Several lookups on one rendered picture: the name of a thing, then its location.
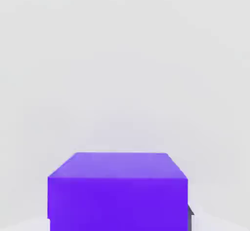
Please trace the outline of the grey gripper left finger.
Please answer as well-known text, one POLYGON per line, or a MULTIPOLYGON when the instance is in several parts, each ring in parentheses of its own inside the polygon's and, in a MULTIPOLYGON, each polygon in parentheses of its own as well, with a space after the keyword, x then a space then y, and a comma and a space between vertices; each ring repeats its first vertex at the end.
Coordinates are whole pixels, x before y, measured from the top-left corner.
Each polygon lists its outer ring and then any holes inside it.
POLYGON ((18 224, 17 231, 50 231, 50 221, 46 217, 25 220, 18 224))

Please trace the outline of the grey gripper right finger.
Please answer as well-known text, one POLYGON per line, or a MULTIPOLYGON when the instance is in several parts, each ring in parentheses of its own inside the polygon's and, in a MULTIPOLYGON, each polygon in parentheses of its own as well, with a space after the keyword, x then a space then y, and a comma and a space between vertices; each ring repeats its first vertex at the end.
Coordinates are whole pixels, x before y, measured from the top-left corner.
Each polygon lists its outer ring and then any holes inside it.
POLYGON ((211 215, 195 213, 188 205, 188 231, 221 231, 221 227, 211 215))

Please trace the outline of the small purple cube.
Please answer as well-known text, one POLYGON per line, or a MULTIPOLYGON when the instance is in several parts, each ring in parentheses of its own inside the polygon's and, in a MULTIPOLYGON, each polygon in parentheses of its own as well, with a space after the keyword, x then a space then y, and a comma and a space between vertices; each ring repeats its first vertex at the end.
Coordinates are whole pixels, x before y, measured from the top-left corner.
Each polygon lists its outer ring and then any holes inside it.
POLYGON ((188 179, 165 153, 75 153, 47 199, 50 231, 188 231, 188 179))

